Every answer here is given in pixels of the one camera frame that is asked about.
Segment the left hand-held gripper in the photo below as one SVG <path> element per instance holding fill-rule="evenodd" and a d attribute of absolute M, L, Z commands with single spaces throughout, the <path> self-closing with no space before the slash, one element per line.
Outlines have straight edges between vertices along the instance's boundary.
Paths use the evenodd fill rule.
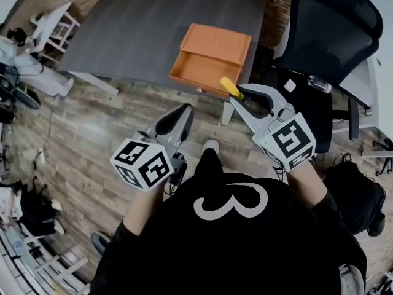
<path fill-rule="evenodd" d="M 193 122 L 193 107 L 182 104 L 166 111 L 149 124 L 149 134 L 164 143 L 185 141 Z M 110 158 L 122 180 L 142 191 L 150 191 L 164 180 L 179 186 L 187 169 L 184 156 L 175 145 L 164 145 L 145 132 L 127 138 Z"/>

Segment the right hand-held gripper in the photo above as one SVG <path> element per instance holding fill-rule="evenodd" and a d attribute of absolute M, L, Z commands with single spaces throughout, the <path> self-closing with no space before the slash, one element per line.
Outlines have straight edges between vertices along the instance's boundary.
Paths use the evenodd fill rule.
<path fill-rule="evenodd" d="M 254 113 L 239 98 L 231 95 L 230 103 L 254 134 L 253 142 L 286 172 L 312 158 L 316 139 L 303 115 L 274 87 L 248 83 L 238 86 L 246 101 L 258 105 Z"/>

